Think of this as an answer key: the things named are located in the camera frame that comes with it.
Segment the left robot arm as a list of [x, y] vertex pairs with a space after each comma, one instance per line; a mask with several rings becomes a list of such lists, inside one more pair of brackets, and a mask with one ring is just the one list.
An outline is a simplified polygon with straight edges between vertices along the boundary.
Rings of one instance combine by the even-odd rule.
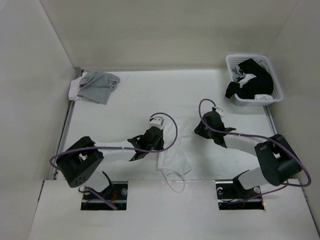
[[143, 135], [121, 142], [98, 143], [89, 136], [80, 138], [56, 160], [70, 188], [95, 183], [96, 171], [103, 162], [134, 162], [143, 159], [149, 152], [164, 149], [163, 129], [152, 126]]

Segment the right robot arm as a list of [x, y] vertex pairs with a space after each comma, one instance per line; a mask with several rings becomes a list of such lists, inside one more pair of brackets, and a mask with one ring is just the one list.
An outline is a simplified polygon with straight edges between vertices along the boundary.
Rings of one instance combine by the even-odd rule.
[[248, 153], [257, 158], [259, 167], [247, 170], [233, 178], [232, 192], [238, 198], [245, 197], [250, 189], [262, 185], [282, 185], [285, 181], [302, 171], [294, 159], [286, 139], [276, 134], [270, 140], [260, 141], [257, 137], [248, 137], [235, 133], [235, 128], [225, 127], [221, 115], [212, 110], [202, 117], [194, 133], [215, 144]]

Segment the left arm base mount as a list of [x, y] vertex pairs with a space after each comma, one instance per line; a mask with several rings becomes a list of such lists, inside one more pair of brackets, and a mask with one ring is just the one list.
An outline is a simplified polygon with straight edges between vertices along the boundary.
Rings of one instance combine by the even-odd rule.
[[97, 196], [89, 191], [85, 191], [84, 186], [78, 188], [78, 192], [82, 194], [81, 210], [82, 211], [126, 211], [128, 198], [127, 181], [113, 182], [113, 187], [107, 187], [104, 199], [111, 202], [116, 209], [111, 208]]

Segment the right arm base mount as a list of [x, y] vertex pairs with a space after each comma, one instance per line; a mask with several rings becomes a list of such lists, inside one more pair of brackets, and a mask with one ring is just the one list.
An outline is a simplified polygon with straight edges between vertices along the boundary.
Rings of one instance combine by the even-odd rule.
[[244, 189], [232, 181], [217, 181], [215, 183], [219, 210], [264, 210], [259, 186]]

